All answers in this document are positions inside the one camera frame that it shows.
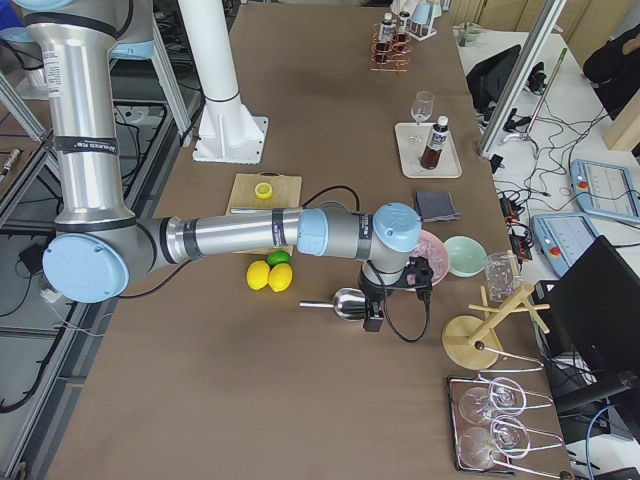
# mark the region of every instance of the computer monitor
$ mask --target computer monitor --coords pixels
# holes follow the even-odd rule
[[[638,382],[617,384],[619,378],[640,377],[640,278],[600,236],[555,284],[548,301],[556,325],[598,380],[569,395],[580,398],[600,388],[640,441]]]
[[[520,55],[520,45],[514,45],[476,64],[467,74],[467,85],[473,107],[485,113],[489,104],[498,102],[509,75]]]

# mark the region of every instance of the blue device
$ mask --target blue device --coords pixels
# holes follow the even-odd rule
[[[576,159],[571,181],[584,212],[640,223],[640,201],[626,168]]]
[[[542,253],[559,276],[589,248],[598,231],[584,213],[535,215],[531,227]]]

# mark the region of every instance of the person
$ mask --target person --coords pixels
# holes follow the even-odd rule
[[[640,24],[593,52],[582,70],[615,119],[640,87]]]

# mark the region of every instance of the folded napkin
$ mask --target folded napkin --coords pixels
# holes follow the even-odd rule
[[[448,222],[460,215],[449,192],[416,192],[416,210],[423,222]]]

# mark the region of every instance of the person's hand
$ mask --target person's hand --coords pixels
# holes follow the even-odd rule
[[[629,55],[631,52],[640,48],[640,34],[636,35],[635,38],[628,40],[624,45],[622,45],[622,54]]]

